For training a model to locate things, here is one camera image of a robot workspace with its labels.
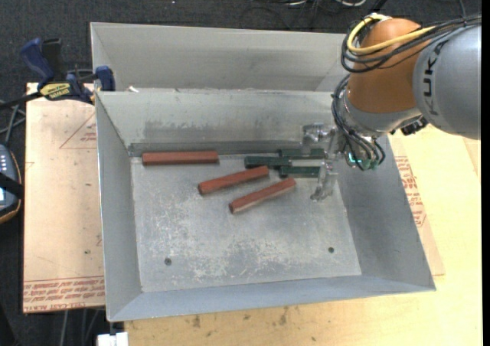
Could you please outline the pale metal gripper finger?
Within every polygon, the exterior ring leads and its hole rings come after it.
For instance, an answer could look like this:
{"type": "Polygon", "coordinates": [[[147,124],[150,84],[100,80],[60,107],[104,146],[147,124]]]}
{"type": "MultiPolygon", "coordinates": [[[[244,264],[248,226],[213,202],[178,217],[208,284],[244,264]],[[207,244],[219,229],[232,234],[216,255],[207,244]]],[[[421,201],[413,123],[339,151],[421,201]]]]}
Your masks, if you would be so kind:
{"type": "Polygon", "coordinates": [[[337,180],[338,180],[337,172],[327,173],[324,182],[324,197],[332,196],[337,180]]]}
{"type": "Polygon", "coordinates": [[[310,195],[310,199],[313,201],[320,201],[325,198],[325,184],[326,184],[326,172],[320,170],[318,173],[318,180],[314,192],[310,195]]]}

